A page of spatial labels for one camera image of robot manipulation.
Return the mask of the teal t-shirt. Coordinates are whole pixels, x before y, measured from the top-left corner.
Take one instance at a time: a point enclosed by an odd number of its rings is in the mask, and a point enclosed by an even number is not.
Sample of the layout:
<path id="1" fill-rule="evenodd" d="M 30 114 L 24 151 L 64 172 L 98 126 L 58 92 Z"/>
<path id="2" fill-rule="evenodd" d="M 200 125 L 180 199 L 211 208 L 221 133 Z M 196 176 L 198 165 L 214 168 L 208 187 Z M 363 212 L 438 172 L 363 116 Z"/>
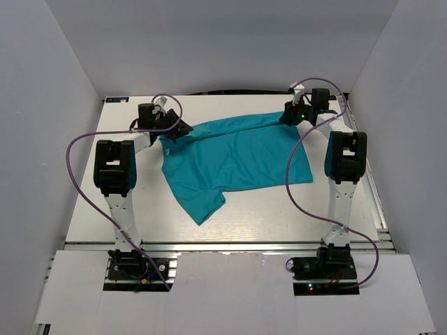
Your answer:
<path id="1" fill-rule="evenodd" d="M 226 201 L 225 192 L 313 181 L 297 128 L 281 112 L 247 114 L 197 124 L 175 141 L 160 138 L 166 181 L 197 224 Z"/>

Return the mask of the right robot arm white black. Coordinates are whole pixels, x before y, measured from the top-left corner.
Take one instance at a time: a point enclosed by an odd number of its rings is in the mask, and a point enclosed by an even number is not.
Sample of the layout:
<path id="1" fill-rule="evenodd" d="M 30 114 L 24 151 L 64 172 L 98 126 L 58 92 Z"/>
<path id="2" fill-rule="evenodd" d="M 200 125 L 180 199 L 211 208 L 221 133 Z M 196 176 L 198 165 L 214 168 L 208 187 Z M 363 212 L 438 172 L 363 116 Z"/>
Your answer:
<path id="1" fill-rule="evenodd" d="M 324 234 L 322 244 L 346 248 L 353 196 L 366 170 L 367 135 L 349 128 L 342 116 L 330 109 L 328 89 L 313 89 L 310 98 L 304 90 L 301 84 L 289 89 L 293 98 L 285 104 L 279 120 L 287 126 L 307 121 L 328 140 L 324 172 L 329 183 L 326 221 L 331 228 Z"/>

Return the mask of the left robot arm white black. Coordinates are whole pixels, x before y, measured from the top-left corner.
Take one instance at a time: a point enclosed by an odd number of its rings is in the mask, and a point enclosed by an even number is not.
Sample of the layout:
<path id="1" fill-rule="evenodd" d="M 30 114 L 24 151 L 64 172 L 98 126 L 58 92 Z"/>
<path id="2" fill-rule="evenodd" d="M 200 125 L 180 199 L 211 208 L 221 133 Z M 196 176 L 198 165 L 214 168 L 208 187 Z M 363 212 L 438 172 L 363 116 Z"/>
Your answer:
<path id="1" fill-rule="evenodd" d="M 115 249 L 132 251 L 142 239 L 135 223 L 132 192 L 137 184 L 136 155 L 151 147 L 158 137 L 175 142 L 193 128 L 173 110 L 166 97 L 138 106 L 138 118 L 128 134 L 118 140 L 99 140 L 94 159 L 94 185 L 107 202 L 114 221 Z"/>

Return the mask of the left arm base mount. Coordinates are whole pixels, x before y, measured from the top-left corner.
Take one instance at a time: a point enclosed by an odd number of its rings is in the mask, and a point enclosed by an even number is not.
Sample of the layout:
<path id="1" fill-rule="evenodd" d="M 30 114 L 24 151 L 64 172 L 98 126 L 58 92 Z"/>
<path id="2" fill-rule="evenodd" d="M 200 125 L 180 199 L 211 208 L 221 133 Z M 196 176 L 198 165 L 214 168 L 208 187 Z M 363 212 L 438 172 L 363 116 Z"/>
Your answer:
<path id="1" fill-rule="evenodd" d="M 108 251 L 103 291 L 168 292 L 173 285 L 174 260 L 170 258 L 152 260 L 154 263 L 135 250 Z"/>

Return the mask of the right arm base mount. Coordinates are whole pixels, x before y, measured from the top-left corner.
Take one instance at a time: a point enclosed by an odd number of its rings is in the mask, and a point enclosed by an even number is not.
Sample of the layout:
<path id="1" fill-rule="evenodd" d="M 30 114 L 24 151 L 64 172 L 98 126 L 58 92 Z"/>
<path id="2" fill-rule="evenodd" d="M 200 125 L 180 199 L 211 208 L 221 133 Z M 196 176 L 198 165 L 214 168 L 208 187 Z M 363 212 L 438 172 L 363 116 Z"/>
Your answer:
<path id="1" fill-rule="evenodd" d="M 286 261 L 296 297 L 359 295 L 357 272 L 349 245 L 322 246 L 313 257 Z"/>

